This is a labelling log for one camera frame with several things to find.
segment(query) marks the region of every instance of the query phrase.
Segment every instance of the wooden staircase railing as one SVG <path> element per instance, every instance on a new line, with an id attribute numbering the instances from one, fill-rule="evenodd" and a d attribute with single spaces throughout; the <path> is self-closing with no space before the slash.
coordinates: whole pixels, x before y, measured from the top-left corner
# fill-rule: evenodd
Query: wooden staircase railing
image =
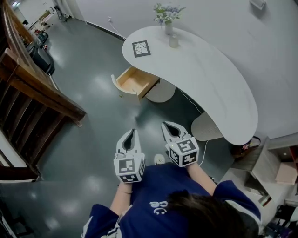
<path id="1" fill-rule="evenodd" d="M 86 113 L 32 61 L 20 36 L 28 43 L 34 38 L 6 0 L 0 0 L 0 14 L 0 129 L 34 170 L 64 123 L 78 123 Z"/>

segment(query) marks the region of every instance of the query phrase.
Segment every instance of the person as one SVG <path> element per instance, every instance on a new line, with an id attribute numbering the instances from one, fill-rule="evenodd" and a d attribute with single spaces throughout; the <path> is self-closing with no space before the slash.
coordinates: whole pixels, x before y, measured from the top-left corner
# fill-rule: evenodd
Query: person
<path id="1" fill-rule="evenodd" d="M 260 219 L 232 181 L 216 185 L 197 163 L 166 163 L 147 166 L 141 182 L 120 183 L 110 208 L 94 205 L 82 238 L 250 238 Z"/>

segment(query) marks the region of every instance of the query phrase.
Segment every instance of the flower vase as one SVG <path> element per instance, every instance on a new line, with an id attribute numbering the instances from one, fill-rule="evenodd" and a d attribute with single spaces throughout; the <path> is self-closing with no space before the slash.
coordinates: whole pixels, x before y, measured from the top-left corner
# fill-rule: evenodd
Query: flower vase
<path id="1" fill-rule="evenodd" d="M 172 25 L 172 23 L 165 24 L 164 31 L 167 35 L 172 35 L 173 34 L 173 25 Z"/>

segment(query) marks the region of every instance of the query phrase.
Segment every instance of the desk drawer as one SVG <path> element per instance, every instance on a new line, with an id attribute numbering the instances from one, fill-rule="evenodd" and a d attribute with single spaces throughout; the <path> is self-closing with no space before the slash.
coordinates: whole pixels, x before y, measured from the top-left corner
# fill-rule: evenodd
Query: desk drawer
<path id="1" fill-rule="evenodd" d="M 112 81 L 119 91 L 119 96 L 137 105 L 158 80 L 159 77 L 135 67 L 128 68 L 117 79 L 112 75 Z"/>

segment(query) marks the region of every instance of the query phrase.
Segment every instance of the baseboard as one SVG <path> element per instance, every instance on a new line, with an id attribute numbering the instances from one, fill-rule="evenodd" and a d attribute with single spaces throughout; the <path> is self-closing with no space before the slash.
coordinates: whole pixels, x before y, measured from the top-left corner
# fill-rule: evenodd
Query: baseboard
<path id="1" fill-rule="evenodd" d="M 106 29 L 106 28 L 103 28 L 103 27 L 101 27 L 101 26 L 98 26 L 98 25 L 96 25 L 96 24 L 94 24 L 94 23 L 91 23 L 91 22 L 89 22 L 89 21 L 86 21 L 86 23 L 87 23 L 88 25 L 90 25 L 90 26 L 93 26 L 93 27 L 95 27 L 95 28 L 97 28 L 97 29 L 99 29 L 99 30 L 105 32 L 105 33 L 108 33 L 108 34 L 110 34 L 110 35 L 112 35 L 112 36 L 118 38 L 119 40 L 124 41 L 124 39 L 122 38 L 122 36 L 120 36 L 120 35 L 118 35 L 118 34 L 112 32 L 112 31 L 110 31 L 110 30 L 108 30 L 108 29 Z"/>

